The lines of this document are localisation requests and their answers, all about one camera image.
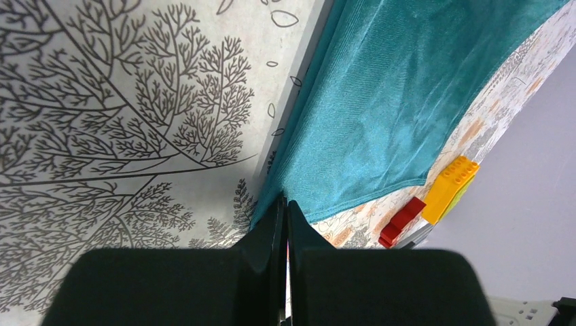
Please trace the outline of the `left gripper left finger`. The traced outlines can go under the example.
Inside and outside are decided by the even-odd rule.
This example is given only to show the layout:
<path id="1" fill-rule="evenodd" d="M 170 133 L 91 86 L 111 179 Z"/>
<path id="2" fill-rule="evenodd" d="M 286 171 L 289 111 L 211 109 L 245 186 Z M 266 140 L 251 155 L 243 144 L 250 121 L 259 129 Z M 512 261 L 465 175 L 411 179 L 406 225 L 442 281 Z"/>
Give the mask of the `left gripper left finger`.
<path id="1" fill-rule="evenodd" d="M 286 199 L 227 249 L 94 249 L 68 271 L 44 325 L 280 325 Z"/>

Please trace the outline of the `teal cloth napkin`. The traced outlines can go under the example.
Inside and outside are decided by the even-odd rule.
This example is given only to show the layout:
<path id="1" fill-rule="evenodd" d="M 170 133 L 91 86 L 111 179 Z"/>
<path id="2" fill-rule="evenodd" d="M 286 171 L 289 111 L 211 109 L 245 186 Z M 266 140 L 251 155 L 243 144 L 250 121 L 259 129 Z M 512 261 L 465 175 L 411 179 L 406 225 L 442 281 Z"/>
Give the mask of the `teal cloth napkin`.
<path id="1" fill-rule="evenodd" d="M 423 185 L 473 100 L 563 1 L 336 1 L 253 214 L 311 223 Z"/>

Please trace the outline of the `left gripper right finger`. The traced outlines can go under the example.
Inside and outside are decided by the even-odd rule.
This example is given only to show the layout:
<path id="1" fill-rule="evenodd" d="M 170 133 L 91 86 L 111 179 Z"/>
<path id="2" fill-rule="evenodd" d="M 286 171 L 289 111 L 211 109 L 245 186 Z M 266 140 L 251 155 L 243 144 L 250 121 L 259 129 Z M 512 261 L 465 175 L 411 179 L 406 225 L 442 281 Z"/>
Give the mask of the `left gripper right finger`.
<path id="1" fill-rule="evenodd" d="M 288 204 L 294 325 L 494 325 L 471 264 L 436 249 L 337 249 Z"/>

